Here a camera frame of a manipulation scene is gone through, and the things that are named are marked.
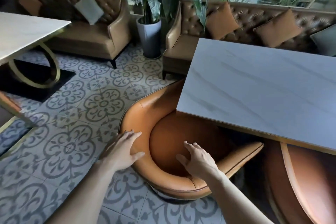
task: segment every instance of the floor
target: floor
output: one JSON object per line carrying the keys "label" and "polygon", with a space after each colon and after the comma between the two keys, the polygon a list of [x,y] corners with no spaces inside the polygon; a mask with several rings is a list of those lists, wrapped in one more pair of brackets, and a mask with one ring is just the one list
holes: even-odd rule
{"label": "floor", "polygon": [[[46,102],[12,97],[39,127],[0,161],[0,223],[43,223],[86,175],[115,135],[123,112],[137,99],[171,83],[161,79],[162,61],[147,60],[128,47],[117,69],[105,62],[57,54],[62,69],[76,72]],[[31,51],[20,59],[47,64]],[[22,128],[18,121],[0,136],[0,148]],[[224,224],[212,197],[172,205],[156,197],[128,168],[115,174],[99,224]]]}

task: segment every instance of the orange pillow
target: orange pillow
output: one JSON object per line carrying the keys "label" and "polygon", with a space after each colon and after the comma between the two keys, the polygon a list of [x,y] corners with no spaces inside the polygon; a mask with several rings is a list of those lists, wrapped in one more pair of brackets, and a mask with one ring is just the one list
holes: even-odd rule
{"label": "orange pillow", "polygon": [[254,28],[266,47],[277,47],[283,42],[300,35],[300,29],[295,22],[291,9],[279,14],[265,24]]}
{"label": "orange pillow", "polygon": [[19,4],[32,16],[39,16],[42,3],[38,0],[19,0]]}
{"label": "orange pillow", "polygon": [[225,2],[217,11],[207,17],[206,28],[212,39],[220,40],[240,26],[231,13],[229,3]]}

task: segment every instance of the forearm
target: forearm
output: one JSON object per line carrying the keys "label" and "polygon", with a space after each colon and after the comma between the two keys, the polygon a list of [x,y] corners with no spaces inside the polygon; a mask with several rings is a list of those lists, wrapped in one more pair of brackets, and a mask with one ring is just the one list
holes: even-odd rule
{"label": "forearm", "polygon": [[226,175],[217,171],[206,180],[227,224],[273,224]]}
{"label": "forearm", "polygon": [[96,224],[113,174],[113,170],[107,172],[101,163],[95,163],[46,223]]}

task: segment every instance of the marble tabletop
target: marble tabletop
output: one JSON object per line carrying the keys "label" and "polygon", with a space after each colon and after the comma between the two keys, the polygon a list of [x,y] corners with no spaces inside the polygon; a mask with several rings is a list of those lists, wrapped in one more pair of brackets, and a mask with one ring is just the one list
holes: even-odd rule
{"label": "marble tabletop", "polygon": [[0,62],[70,23],[70,21],[0,12]]}
{"label": "marble tabletop", "polygon": [[177,110],[336,154],[336,58],[200,38]]}

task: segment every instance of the orange leather chair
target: orange leather chair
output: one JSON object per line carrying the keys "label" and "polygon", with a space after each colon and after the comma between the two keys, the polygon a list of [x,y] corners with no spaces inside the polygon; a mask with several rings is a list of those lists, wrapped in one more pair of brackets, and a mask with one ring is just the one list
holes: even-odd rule
{"label": "orange leather chair", "polygon": [[269,141],[265,174],[281,224],[336,223],[336,156]]}
{"label": "orange leather chair", "polygon": [[236,148],[212,122],[177,112],[183,84],[184,81],[173,83],[135,102],[124,113],[119,132],[142,131],[131,153],[145,152],[133,168],[149,185],[170,197],[194,200],[211,191],[203,180],[191,177],[176,160],[179,153],[190,159],[184,141],[197,142],[228,177],[253,158],[263,144],[254,142]]}

